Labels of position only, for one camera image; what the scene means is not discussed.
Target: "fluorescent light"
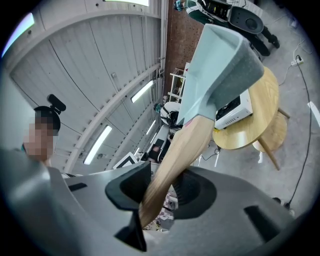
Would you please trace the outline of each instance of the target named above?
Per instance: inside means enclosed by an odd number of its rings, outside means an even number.
[[[149,0],[103,0],[104,2],[126,2],[137,5],[149,6]]]
[[[99,150],[102,143],[105,141],[108,134],[111,132],[112,128],[110,126],[107,126],[104,128],[103,132],[100,134],[99,138],[95,141],[93,147],[90,149],[88,155],[84,159],[83,163],[85,165],[90,165],[92,159],[95,157],[97,151]]]
[[[28,13],[23,20],[19,23],[16,29],[13,31],[12,35],[10,36],[8,42],[6,43],[1,58],[5,55],[6,51],[9,47],[16,41],[18,37],[21,36],[23,32],[25,32],[28,28],[30,28],[33,24],[35,24],[34,16],[32,13]]]
[[[154,81],[151,80],[140,91],[138,91],[134,96],[132,96],[131,97],[132,103],[135,103],[137,101],[137,99],[139,99],[141,97],[141,95],[144,94],[146,92],[146,90],[148,90],[153,84],[154,84]]]
[[[150,132],[152,126],[154,126],[156,119],[154,119],[153,123],[150,125],[150,128],[146,131],[146,135]]]
[[[150,144],[152,143],[152,141],[154,140],[154,138],[156,137],[156,135],[157,135],[157,132],[154,134],[152,140],[150,141]]]
[[[138,148],[136,149],[136,151],[134,152],[134,155],[139,151],[139,149],[140,149],[140,147],[138,147]]]

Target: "round wooden table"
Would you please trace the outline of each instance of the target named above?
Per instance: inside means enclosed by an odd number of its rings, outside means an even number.
[[[249,94],[253,114],[226,129],[213,131],[213,140],[226,150],[253,144],[258,151],[266,152],[280,170],[272,151],[284,142],[287,134],[284,116],[290,116],[279,108],[279,85],[270,69],[264,67],[262,78],[249,88]]]

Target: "wooden table leg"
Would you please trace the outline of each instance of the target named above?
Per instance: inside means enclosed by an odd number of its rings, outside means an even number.
[[[288,113],[287,112],[285,112],[282,108],[278,108],[278,111],[282,114],[282,115],[284,115],[285,117],[287,117],[287,118],[290,118],[290,115],[288,115]]]
[[[268,154],[268,156],[270,157],[271,161],[273,162],[275,168],[280,171],[280,168],[277,164],[277,160],[275,159],[274,155],[272,154],[271,150],[269,149],[267,143],[264,141],[263,138],[259,138],[258,142],[261,144],[261,146],[264,148],[265,152]]]

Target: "light blue foam block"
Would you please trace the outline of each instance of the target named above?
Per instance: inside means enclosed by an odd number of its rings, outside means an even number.
[[[177,124],[216,111],[234,100],[264,74],[264,66],[239,33],[206,24],[185,79]]]

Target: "wooden handle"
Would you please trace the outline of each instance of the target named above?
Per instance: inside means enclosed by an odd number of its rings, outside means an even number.
[[[213,120],[198,115],[174,135],[139,206],[139,217],[143,228],[159,215],[174,180],[207,147],[214,125]]]

